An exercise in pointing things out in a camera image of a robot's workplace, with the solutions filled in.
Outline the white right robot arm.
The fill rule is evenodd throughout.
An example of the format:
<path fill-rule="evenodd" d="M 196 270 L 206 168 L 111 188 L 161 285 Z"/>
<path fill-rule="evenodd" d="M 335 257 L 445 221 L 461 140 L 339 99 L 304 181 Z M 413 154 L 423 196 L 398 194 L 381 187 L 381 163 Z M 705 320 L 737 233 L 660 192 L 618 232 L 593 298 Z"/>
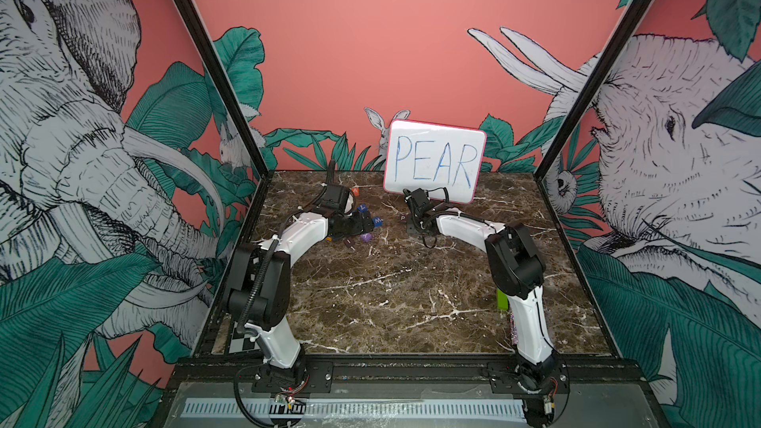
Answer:
<path fill-rule="evenodd" d="M 516 373 L 526 390 L 538 390 L 551 378 L 558 356 L 550 342 L 543 307 L 546 265 L 528 228 L 476 217 L 448 200 L 435 202 L 427 190 L 404 190 L 415 230 L 426 238 L 440 235 L 463 241 L 484 252 L 495 286 L 505 294 L 517 334 Z"/>

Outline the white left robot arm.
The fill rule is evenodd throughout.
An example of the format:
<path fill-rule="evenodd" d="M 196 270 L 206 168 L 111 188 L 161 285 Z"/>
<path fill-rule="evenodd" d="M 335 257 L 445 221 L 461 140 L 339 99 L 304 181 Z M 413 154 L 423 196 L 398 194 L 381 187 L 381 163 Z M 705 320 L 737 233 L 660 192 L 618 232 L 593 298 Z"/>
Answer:
<path fill-rule="evenodd" d="M 361 236 L 374 227 L 370 211 L 356 206 L 352 189 L 323 183 L 317 196 L 285 217 L 271 238 L 242 244 L 234 252 L 224 308 L 236 319 L 236 332 L 255 341 L 268 365 L 289 370 L 300 357 L 301 346 L 287 321 L 293 265 L 328 238 Z"/>

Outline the pink framed PEAR whiteboard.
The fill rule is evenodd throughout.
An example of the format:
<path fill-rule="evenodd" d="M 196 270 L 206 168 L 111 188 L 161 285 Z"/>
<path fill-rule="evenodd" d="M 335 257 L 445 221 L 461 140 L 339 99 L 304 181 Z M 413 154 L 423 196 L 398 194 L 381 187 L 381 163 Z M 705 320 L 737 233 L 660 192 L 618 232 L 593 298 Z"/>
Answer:
<path fill-rule="evenodd" d="M 473 201 L 487 135 L 476 129 L 398 120 L 388 131 L 384 190 L 429 190 L 436 199 Z"/>

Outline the green eraser block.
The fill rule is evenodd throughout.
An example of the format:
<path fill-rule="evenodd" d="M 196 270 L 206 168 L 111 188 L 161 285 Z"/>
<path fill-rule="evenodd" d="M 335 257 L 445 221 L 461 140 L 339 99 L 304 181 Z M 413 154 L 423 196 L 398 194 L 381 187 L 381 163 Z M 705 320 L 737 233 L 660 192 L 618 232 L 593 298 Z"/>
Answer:
<path fill-rule="evenodd" d="M 509 311 L 509 299 L 501 290 L 497 290 L 497 309 L 499 311 Z"/>

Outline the black white checkerboard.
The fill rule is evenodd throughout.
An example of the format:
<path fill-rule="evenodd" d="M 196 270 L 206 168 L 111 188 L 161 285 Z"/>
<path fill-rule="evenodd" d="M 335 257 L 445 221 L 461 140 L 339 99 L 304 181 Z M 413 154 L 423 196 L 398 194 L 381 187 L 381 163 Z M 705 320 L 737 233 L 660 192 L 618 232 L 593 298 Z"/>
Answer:
<path fill-rule="evenodd" d="M 238 354 L 253 352 L 259 350 L 258 343 L 255 339 L 246 336 L 245 334 L 239 334 L 237 327 L 234 326 L 231 330 L 230 341 L 228 345 L 229 354 Z"/>

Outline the glittery marker pen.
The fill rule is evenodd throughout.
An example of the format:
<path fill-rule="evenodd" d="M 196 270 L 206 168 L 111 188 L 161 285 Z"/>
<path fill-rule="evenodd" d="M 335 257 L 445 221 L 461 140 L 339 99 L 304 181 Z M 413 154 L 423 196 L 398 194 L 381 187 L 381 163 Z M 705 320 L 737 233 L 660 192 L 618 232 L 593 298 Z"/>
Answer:
<path fill-rule="evenodd" d="M 512 312 L 509 313 L 509 337 L 511 337 L 511 346 L 516 347 L 518 344 L 517 326 Z"/>

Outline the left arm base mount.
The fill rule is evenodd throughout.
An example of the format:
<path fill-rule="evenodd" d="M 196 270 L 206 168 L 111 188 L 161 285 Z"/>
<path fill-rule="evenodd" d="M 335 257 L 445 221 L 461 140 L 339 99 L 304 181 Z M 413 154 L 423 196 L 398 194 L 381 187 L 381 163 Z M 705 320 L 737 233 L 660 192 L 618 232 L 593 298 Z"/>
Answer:
<path fill-rule="evenodd" d="M 255 372 L 251 392 L 263 394 L 328 394 L 334 365 L 330 362 L 298 362 L 293 368 L 265 365 Z"/>

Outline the white perforated rail strip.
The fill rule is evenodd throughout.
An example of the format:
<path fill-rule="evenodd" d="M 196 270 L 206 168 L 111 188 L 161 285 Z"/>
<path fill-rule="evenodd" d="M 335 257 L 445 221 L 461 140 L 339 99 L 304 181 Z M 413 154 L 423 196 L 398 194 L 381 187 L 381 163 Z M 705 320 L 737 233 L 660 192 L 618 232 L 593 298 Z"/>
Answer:
<path fill-rule="evenodd" d="M 523 403 L 515 399 L 309 399 L 292 404 L 272 399 L 246 398 L 245 408 L 257 418 L 307 419 L 404 418 L 475 419 L 523 422 Z"/>

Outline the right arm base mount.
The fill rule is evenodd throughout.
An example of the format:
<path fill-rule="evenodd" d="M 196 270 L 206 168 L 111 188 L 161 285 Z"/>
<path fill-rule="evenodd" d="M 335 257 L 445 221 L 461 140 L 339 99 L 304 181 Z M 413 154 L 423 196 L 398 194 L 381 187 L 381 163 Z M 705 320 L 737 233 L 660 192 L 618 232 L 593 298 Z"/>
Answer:
<path fill-rule="evenodd" d="M 483 370 L 494 394 L 511 394 L 518 398 L 531 396 L 558 396 L 570 392 L 570 375 L 563 362 L 548 370 L 534 370 L 529 366 L 489 363 Z"/>

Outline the black left frame post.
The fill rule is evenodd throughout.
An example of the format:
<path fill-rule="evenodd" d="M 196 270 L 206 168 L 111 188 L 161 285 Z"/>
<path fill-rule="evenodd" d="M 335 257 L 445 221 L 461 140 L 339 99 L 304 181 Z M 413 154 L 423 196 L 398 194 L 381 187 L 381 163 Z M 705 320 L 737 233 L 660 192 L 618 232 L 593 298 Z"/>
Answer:
<path fill-rule="evenodd" d="M 254 169 L 260 176 L 269 178 L 270 171 L 251 134 L 251 128 L 244 118 L 240 102 L 193 0 L 172 0 L 172 2 L 178 9 L 196 51 L 200 54 L 202 63 L 220 94 L 221 101 L 240 135 Z"/>

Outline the black frame post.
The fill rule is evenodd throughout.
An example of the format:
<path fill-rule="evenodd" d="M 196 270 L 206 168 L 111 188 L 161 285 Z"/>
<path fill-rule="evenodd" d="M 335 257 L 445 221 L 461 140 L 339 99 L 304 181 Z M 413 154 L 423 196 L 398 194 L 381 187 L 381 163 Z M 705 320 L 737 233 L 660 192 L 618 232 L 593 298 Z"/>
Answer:
<path fill-rule="evenodd" d="M 586 80 L 582 90 L 575 99 L 571 110 L 558 131 L 558 134 L 551 143 L 547 155 L 542 159 L 542 162 L 535 170 L 533 177 L 536 182 L 541 182 L 541 180 L 544 180 L 546 174 L 548 174 L 552 164 L 554 164 L 556 158 L 560 155 L 566 142 L 570 139 L 573 132 L 577 129 L 579 122 L 591 107 L 593 98 L 604 84 L 612 67 L 620 58 L 628 40 L 637 30 L 653 1 L 654 0 L 630 0 L 626 6 L 626 10 L 620 18 L 618 25 L 616 25 L 616 29 L 614 29 L 614 32 L 602 50 L 591 76 Z"/>
<path fill-rule="evenodd" d="M 193 0 L 172 0 L 172 2 L 178 9 L 196 51 L 200 54 L 202 63 L 220 94 L 221 101 L 240 135 L 254 169 L 260 176 L 269 178 L 270 171 L 251 134 L 251 128 L 244 118 L 240 102 Z"/>

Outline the black right frame post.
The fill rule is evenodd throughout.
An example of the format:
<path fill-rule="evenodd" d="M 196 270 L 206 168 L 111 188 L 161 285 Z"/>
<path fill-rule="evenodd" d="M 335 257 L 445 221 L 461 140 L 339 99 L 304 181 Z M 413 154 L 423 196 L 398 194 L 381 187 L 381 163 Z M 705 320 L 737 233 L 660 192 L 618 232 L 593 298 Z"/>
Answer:
<path fill-rule="evenodd" d="M 542 162 L 535 170 L 533 177 L 536 182 L 541 182 L 541 180 L 544 180 L 546 174 L 548 174 L 552 164 L 554 164 L 556 158 L 560 155 L 566 142 L 570 139 L 573 132 L 577 129 L 579 122 L 591 107 L 593 98 L 604 84 L 612 67 L 620 58 L 628 40 L 637 30 L 653 1 L 654 0 L 630 0 L 626 6 L 626 10 L 620 18 L 618 25 L 616 25 L 616 29 L 614 29 L 614 32 L 602 50 L 591 76 L 586 80 L 582 90 L 575 99 L 571 110 L 558 131 L 558 134 L 551 143 L 547 155 L 542 159 Z"/>

